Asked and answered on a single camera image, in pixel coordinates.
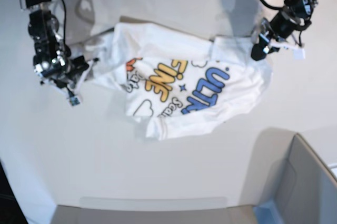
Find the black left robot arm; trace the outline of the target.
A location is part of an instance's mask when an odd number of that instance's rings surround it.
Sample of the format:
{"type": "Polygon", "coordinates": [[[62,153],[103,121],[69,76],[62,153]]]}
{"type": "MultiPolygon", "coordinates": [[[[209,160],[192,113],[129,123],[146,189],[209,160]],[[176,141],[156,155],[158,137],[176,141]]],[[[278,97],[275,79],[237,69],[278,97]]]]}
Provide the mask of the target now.
{"type": "Polygon", "coordinates": [[[312,24],[311,18],[318,0],[284,0],[282,7],[260,0],[263,6],[277,11],[271,21],[261,20],[258,41],[252,47],[251,58],[260,61],[281,48],[293,51],[295,59],[305,58],[301,35],[312,24]]]}

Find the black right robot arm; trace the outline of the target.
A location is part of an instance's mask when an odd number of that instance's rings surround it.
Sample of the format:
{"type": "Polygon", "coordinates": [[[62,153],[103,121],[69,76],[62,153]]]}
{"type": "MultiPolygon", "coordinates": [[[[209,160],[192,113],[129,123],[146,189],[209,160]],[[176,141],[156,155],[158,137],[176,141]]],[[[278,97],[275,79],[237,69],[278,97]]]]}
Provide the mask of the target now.
{"type": "Polygon", "coordinates": [[[51,12],[52,0],[19,0],[29,12],[28,33],[34,42],[33,70],[40,84],[48,84],[68,99],[74,99],[93,66],[93,60],[72,56],[66,44],[66,33],[60,33],[60,23],[51,12]]]}

